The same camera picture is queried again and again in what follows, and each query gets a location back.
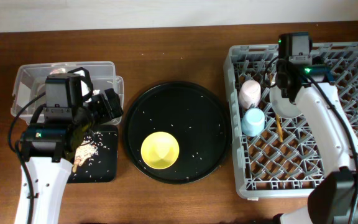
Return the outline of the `round black tray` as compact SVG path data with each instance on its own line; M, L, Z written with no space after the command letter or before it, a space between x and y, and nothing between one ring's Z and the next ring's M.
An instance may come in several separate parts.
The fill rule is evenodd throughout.
M171 134L180 148L166 169L154 169L140 148L152 133ZM123 129L124 149L146 176L166 184L187 184L214 172L231 146L229 112L208 89L190 82L162 83L145 91L128 109Z

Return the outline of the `pink cup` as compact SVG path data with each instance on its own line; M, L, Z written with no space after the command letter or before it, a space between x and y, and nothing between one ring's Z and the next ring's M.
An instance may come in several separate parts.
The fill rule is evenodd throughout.
M238 94L238 101L240 106L247 110L258 106L261 98L260 84L255 80L247 80L241 86Z

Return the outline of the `grey dishwasher rack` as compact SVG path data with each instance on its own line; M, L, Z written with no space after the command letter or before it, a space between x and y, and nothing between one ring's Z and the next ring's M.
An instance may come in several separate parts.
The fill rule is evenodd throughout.
M265 69L275 73L277 54L275 44L235 45L223 67L236 191L248 200L306 197L324 178L323 163L304 116L280 117L283 142L279 141L268 88L261 90L259 104L265 114L264 131L255 137L242 132L245 111L238 103L239 90L247 80L262 82ZM315 43L311 54L331 67L339 100L358 137L358 42Z

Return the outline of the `grey plate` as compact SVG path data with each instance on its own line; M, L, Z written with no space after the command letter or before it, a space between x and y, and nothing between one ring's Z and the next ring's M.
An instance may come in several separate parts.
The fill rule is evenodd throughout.
M269 100L272 104L272 108L276 114L282 118L292 119L301 116L301 111L292 103L288 98L281 96L281 89L277 86L270 89Z

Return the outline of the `clear plastic bin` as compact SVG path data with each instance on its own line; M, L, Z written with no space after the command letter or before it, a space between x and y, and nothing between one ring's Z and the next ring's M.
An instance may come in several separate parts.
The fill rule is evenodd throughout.
M15 119L23 119L28 125L38 122L49 124L61 124L64 127L73 123L46 123L44 108L46 106L45 81L49 75L77 73L91 80L93 87L89 89L82 84L83 93L92 91L93 94L104 93L106 89L114 89L119 95L123 110L124 89L122 77L116 76L115 66L112 62L65 62L43 63L23 65L19 68L13 95L16 97L11 108L11 114ZM104 124L117 125L121 116ZM100 124L78 124L84 129L92 128Z

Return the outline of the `black rectangular tray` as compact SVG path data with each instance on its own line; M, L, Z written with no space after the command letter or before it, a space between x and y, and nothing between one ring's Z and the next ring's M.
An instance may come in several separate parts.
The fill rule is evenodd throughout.
M100 150L99 156L93 156L93 164L89 166L90 162L86 161L83 166L78 168L76 175L71 172L67 180L69 184L110 182L116 177L117 146L119 141L118 128L113 125L98 126L93 128L85 137L95 131L110 134L110 137L103 137L103 143L109 141L109 145L112 146L112 149L110 151Z

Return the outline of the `wooden chopstick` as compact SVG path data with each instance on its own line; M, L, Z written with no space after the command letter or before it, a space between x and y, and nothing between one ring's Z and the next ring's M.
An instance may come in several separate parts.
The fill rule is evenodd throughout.
M277 134L279 136L279 141L283 142L283 131L282 131L282 126L281 126L281 122L280 122L280 117L278 114L275 115L275 119L277 122Z

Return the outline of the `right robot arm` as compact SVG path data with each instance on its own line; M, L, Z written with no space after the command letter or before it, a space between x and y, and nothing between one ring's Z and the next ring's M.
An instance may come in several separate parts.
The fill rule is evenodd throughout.
M358 138L339 102L330 68L311 56L306 32L278 38L275 86L306 118L324 166L324 180L307 205L275 223L358 223Z

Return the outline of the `yellow bowl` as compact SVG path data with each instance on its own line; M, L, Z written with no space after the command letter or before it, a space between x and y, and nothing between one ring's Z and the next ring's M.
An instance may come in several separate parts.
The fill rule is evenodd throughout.
M167 169L179 158L180 146L176 138L167 132L149 134L142 142L140 154L142 160L151 168Z

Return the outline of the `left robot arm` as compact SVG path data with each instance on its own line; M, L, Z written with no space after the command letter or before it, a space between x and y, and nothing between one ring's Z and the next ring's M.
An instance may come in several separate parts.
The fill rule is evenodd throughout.
M57 223L66 184L110 182L117 169L117 126L123 115L113 88L95 92L89 72L80 67L50 74L45 98L27 129L9 147L21 164L16 223Z

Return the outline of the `blue cup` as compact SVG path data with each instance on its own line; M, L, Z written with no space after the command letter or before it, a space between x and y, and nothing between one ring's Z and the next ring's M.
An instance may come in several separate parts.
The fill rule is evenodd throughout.
M264 112L258 108L248 109L241 120L241 128L246 136L260 135L265 128Z

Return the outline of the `food scraps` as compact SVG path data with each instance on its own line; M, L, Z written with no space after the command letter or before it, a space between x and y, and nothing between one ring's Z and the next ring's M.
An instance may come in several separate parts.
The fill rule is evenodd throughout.
M77 148L72 167L72 172L76 175L79 167L83 166L86 161L89 161L89 166L92 165L94 159L93 156L99 156L100 150L110 151L112 146L107 143L103 143L103 137L110 137L110 134L104 134L102 131L91 132L89 136L86 136L81 145Z

